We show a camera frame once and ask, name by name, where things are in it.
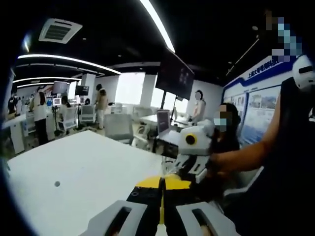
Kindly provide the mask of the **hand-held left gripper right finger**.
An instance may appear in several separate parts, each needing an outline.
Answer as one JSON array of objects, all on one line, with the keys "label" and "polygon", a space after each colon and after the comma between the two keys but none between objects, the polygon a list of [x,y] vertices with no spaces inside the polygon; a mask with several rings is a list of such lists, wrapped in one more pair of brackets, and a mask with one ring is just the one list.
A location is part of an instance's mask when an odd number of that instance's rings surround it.
[{"label": "hand-held left gripper right finger", "polygon": [[163,220],[169,236],[237,236],[234,223],[196,197],[190,181],[165,177]]}]

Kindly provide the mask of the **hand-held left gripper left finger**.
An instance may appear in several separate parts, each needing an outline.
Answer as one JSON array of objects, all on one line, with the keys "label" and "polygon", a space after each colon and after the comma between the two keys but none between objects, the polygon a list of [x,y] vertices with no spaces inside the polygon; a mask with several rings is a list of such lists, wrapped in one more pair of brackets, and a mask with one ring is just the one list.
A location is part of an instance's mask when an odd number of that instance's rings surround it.
[{"label": "hand-held left gripper left finger", "polygon": [[92,217],[83,236],[154,236],[160,223],[164,180],[138,182],[126,200],[117,200]]}]

